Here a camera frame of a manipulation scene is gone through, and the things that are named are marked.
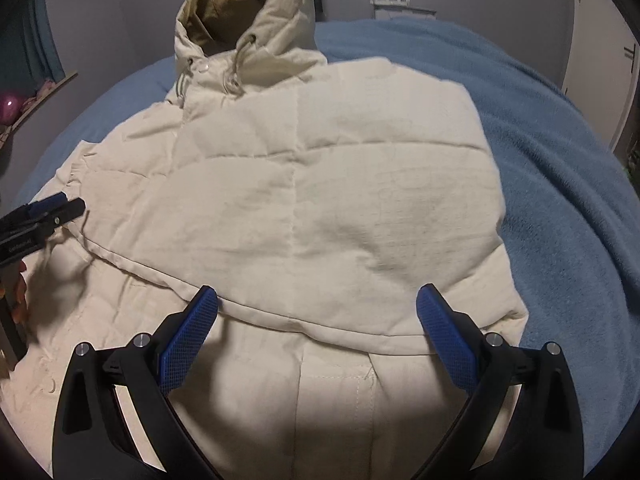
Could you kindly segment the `cream hooded puffer jacket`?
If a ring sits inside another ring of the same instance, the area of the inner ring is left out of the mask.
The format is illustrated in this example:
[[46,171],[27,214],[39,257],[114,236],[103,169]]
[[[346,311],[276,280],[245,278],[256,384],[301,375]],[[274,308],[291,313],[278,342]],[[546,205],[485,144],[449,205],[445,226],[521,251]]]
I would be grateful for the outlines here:
[[386,58],[329,63],[312,0],[186,0],[163,101],[40,190],[86,213],[30,256],[35,342],[1,406],[43,467],[73,348],[221,309],[171,402],[228,479],[408,479],[462,408],[416,316],[521,339],[499,171],[468,90]]

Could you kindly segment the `pink round ornament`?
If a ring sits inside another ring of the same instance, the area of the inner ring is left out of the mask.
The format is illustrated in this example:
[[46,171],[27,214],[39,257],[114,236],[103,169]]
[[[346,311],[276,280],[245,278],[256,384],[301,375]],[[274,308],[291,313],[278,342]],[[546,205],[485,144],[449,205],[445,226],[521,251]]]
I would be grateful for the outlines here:
[[10,126],[21,115],[21,109],[24,99],[16,96],[11,92],[2,92],[0,94],[0,124],[2,126]]

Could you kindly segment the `teal curtain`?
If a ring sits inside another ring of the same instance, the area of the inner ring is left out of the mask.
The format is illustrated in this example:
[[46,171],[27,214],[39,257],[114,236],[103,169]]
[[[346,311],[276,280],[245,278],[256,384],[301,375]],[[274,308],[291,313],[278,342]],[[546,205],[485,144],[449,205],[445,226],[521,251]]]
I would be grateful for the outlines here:
[[34,96],[64,77],[46,0],[22,0],[1,25],[1,92]]

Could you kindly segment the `blue fleece bed blanket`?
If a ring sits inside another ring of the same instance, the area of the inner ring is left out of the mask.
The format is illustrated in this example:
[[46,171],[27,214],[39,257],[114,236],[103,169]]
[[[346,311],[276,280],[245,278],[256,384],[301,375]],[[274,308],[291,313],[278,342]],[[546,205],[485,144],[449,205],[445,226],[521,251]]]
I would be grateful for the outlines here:
[[314,39],[332,63],[382,56],[469,90],[500,170],[524,342],[562,344],[597,466],[639,402],[639,200],[620,163],[554,84],[459,25],[329,22]]

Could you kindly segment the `white wardrobe door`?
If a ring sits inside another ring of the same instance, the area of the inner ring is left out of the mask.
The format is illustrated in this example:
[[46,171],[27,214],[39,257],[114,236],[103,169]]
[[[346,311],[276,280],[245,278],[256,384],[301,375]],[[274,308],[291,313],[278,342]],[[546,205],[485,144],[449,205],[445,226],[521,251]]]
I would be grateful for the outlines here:
[[574,0],[562,84],[598,138],[618,157],[639,82],[639,44],[613,0]]

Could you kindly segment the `white cabinet under router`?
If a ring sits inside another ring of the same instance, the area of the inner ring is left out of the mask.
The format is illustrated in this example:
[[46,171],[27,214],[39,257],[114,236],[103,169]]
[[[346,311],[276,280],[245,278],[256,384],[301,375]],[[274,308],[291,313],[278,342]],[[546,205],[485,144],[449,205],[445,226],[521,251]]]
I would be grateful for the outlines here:
[[394,4],[375,4],[373,13],[374,18],[380,21],[394,20],[395,18],[434,20],[437,15],[437,12],[433,10],[415,8],[414,6],[395,6]]

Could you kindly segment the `wooden wall shelf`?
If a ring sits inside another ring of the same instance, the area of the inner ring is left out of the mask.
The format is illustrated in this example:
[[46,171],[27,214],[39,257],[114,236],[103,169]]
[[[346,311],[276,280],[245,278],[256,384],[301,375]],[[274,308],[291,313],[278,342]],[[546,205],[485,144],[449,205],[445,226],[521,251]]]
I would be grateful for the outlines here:
[[9,138],[13,136],[19,128],[21,128],[30,116],[35,114],[35,112],[43,106],[44,102],[47,102],[48,99],[55,96],[66,86],[66,84],[69,84],[77,76],[78,71],[73,70],[59,82],[47,81],[33,98],[29,98],[27,100],[26,104],[22,108],[21,114],[15,118],[14,122],[9,126],[1,127],[0,146],[3,148],[9,142]]

